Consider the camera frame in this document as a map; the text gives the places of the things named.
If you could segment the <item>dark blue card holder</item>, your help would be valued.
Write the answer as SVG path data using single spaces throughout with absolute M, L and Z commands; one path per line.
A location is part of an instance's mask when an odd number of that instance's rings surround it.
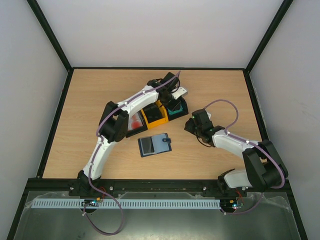
M 172 141 L 167 133 L 161 133 L 161 134 L 153 135 L 150 137 L 152 137 L 152 142 L 153 142 L 153 146 L 154 146 L 154 153 L 151 153 L 148 155 L 142 155 L 142 152 L 141 152 L 140 139 L 143 137 L 141 137 L 137 140 L 139 151 L 140 151 L 140 156 L 142 158 L 172 151 L 172 147 L 171 147 Z

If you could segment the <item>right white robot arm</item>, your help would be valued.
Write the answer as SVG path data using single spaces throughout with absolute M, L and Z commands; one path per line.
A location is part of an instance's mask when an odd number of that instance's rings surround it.
M 258 192 L 280 189 L 289 176 L 282 158 L 270 140 L 252 141 L 214 126 L 211 115 L 204 109 L 191 114 L 184 130 L 207 146 L 228 151 L 244 162 L 244 169 L 230 169 L 218 176 L 218 191 L 229 196 L 236 188 L 253 188 Z

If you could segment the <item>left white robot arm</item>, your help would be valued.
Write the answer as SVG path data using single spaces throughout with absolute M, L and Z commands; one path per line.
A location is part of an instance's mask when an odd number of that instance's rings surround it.
M 118 103 L 110 101 L 106 104 L 103 115 L 96 130 L 97 143 L 94 151 L 83 168 L 83 174 L 89 181 L 102 176 L 102 171 L 114 146 L 126 137 L 129 119 L 157 101 L 170 111 L 180 108 L 183 93 L 178 93 L 176 85 L 180 73 L 169 72 L 163 79 L 153 79 L 133 96 Z

